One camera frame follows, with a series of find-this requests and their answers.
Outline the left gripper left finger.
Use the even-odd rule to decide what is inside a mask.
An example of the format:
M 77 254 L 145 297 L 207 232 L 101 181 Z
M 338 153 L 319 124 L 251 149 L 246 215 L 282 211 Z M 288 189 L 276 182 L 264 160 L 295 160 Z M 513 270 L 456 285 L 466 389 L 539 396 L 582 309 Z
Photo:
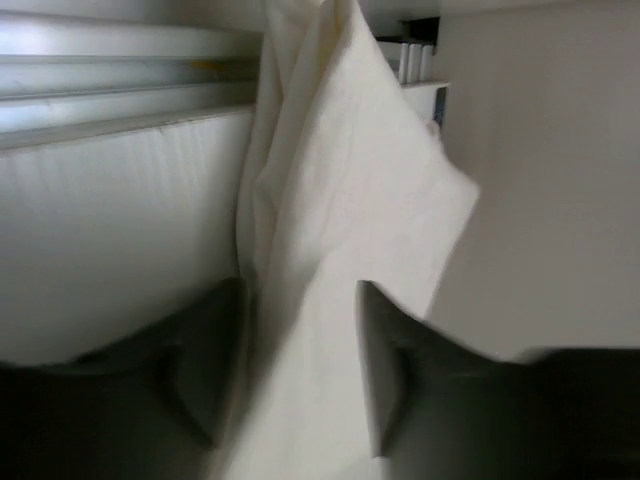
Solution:
M 203 479 L 220 447 L 247 314 L 228 278 L 71 361 L 1 366 L 5 479 Z

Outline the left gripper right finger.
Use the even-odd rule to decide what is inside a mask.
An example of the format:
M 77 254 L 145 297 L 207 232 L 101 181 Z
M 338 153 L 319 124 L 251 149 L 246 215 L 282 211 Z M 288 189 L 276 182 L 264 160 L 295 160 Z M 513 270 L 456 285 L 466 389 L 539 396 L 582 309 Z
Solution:
M 635 479 L 639 352 L 484 356 L 358 285 L 373 453 L 391 479 Z

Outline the white t shirt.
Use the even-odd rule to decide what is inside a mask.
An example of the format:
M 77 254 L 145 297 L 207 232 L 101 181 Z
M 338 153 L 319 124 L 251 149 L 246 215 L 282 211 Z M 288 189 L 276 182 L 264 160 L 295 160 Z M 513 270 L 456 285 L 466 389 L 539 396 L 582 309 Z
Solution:
M 357 284 L 425 314 L 478 197 L 408 103 L 354 1 L 268 1 L 238 262 L 248 404 L 224 479 L 378 479 Z

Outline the aluminium table frame rail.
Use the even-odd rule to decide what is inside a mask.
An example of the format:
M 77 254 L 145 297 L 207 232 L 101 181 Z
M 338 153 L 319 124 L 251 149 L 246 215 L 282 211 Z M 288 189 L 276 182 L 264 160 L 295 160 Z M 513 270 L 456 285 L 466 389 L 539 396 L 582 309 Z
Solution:
M 258 33 L 3 11 L 1 147 L 254 101 Z

